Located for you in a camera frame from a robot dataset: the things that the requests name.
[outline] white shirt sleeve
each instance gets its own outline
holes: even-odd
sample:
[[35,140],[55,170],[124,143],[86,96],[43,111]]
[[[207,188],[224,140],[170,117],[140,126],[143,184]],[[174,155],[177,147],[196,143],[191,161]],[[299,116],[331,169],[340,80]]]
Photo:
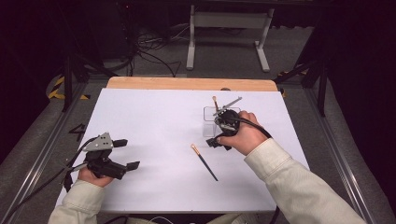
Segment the white shirt sleeve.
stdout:
[[64,196],[62,204],[52,211],[49,223],[97,223],[96,215],[99,213],[104,198],[104,188],[77,180],[73,188]]
[[295,161],[274,139],[256,147],[245,162],[265,182],[290,223],[365,223],[324,180]]

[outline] white table surface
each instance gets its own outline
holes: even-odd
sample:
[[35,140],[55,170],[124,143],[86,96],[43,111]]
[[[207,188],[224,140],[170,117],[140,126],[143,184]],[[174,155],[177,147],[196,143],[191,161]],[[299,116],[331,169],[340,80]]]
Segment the white table surface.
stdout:
[[[275,210],[265,184],[235,149],[209,147],[203,137],[204,107],[238,96],[234,107],[258,121],[297,161],[308,167],[290,116],[278,91],[168,91],[102,89],[81,144],[104,132],[127,139],[109,158],[137,170],[106,187],[102,211],[114,213],[231,213]],[[206,170],[195,144],[219,181]],[[82,163],[85,153],[76,160]],[[57,204],[66,194],[61,191]]]

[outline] dark background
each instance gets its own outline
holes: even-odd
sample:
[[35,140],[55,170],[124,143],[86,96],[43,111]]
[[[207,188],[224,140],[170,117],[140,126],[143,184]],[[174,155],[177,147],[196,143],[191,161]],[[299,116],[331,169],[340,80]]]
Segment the dark background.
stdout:
[[[312,9],[276,10],[273,25],[316,26],[300,63],[321,57],[330,49],[327,51],[331,55],[329,79],[337,101],[361,155],[396,211],[396,181],[393,177],[396,172],[396,98],[393,90],[396,80],[392,74],[396,64],[396,20],[393,1],[338,2],[350,7],[326,10],[323,14]],[[96,62],[125,53],[122,52],[127,46],[125,33],[118,23],[120,17],[116,7],[95,7],[89,1],[62,1],[60,6],[73,30],[73,43],[80,52]],[[168,27],[189,19],[188,6],[131,7],[140,25],[163,36],[169,35]],[[89,19],[93,20],[97,10],[106,9],[111,11],[108,18],[90,25]],[[43,13],[42,1],[7,0],[0,3],[0,161],[49,102],[46,88],[61,71],[64,57],[63,39],[58,28],[48,14]],[[100,43],[106,41],[106,36],[100,35],[100,39],[96,35],[101,29],[120,37],[115,47],[119,51],[104,49]]]

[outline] hand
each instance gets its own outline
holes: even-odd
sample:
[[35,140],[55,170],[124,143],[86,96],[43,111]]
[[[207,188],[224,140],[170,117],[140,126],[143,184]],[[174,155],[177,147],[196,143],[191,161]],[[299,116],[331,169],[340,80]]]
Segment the hand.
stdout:
[[100,178],[96,177],[87,167],[79,170],[78,179],[87,181],[93,185],[104,188],[108,185],[114,178],[108,176],[102,176]]
[[[248,113],[245,110],[239,112],[239,118],[248,119],[257,125],[260,125],[256,119],[256,116],[253,113]],[[235,136],[219,137],[218,143],[224,146],[234,147],[240,153],[247,156],[254,148],[267,139],[268,138],[257,128],[241,122],[239,125],[239,131]]]

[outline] table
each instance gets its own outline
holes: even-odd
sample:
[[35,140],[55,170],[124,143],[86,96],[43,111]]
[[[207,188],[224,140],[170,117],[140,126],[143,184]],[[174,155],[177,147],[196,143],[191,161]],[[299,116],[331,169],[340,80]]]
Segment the table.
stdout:
[[[232,91],[212,91],[224,87]],[[243,162],[242,154],[207,146],[207,137],[202,135],[203,108],[213,104],[213,95],[219,105],[243,96],[235,106],[255,111],[279,144],[308,167],[273,81],[113,77],[99,96],[82,143],[109,132],[113,140],[129,140],[127,147],[113,149],[111,160],[141,162],[137,170],[107,187],[102,211],[224,214],[275,209],[271,195]],[[206,170],[191,143],[198,146],[219,181]],[[84,157],[80,155],[76,164]],[[63,190],[57,204],[64,195]]]

